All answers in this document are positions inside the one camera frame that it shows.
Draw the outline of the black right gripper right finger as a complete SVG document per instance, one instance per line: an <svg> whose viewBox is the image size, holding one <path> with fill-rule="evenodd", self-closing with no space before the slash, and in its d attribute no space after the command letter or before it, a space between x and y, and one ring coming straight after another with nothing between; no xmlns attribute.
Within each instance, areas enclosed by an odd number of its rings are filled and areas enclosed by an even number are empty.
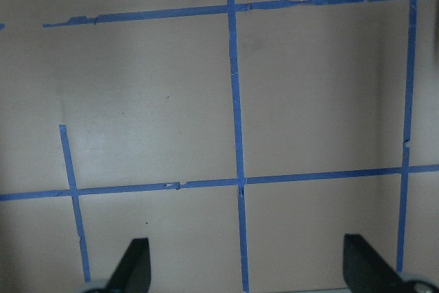
<svg viewBox="0 0 439 293"><path fill-rule="evenodd" d="M354 293L396 292L404 283L360 234L344 235L343 278Z"/></svg>

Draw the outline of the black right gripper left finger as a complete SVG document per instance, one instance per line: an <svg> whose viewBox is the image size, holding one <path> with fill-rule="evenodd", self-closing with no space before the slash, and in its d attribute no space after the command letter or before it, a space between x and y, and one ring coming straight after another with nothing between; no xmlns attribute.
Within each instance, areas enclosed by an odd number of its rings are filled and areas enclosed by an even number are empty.
<svg viewBox="0 0 439 293"><path fill-rule="evenodd" d="M107 282L107 292L149 292L151 281L149 239L133 239Z"/></svg>

